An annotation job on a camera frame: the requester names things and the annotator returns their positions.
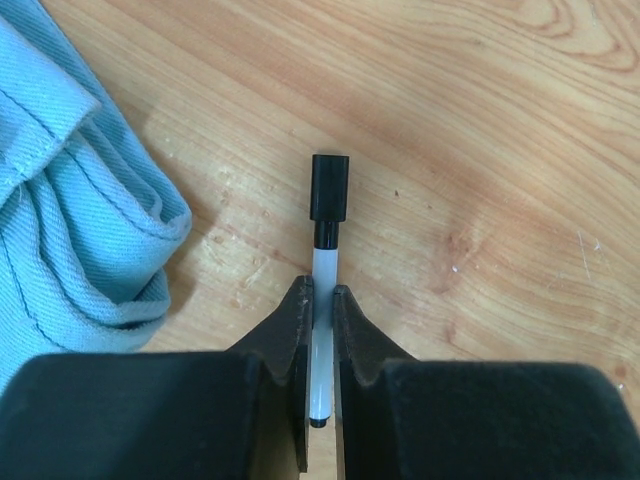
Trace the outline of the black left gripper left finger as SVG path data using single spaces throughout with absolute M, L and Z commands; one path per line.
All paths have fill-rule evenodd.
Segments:
M 5 479 L 297 479 L 312 281 L 224 351 L 48 354 L 1 398 Z

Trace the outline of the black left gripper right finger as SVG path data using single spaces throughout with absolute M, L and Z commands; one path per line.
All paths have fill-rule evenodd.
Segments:
M 635 479 L 639 434 L 584 364 L 423 361 L 334 296 L 341 479 Z

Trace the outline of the black cap marker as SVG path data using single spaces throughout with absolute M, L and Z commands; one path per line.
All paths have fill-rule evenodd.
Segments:
M 333 412 L 333 295 L 340 224 L 347 217 L 349 158 L 312 156 L 310 219 L 314 223 L 309 422 L 326 426 Z

